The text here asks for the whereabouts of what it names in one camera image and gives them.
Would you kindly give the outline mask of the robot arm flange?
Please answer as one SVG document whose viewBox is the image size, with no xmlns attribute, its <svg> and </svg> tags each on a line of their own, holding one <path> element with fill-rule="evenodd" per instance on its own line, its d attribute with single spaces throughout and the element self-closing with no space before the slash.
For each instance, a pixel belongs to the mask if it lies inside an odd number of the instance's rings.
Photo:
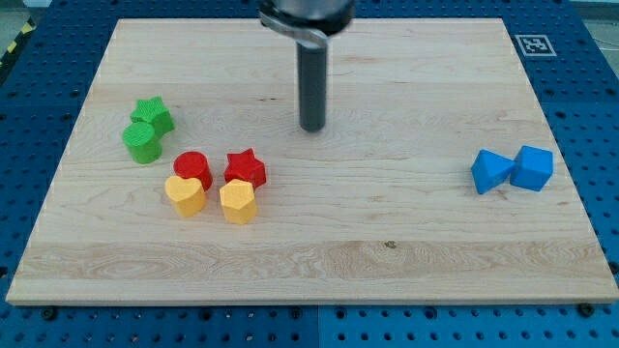
<svg viewBox="0 0 619 348">
<path fill-rule="evenodd" d="M 263 0 L 261 24 L 310 49 L 326 48 L 355 13 L 354 0 Z"/>
</svg>

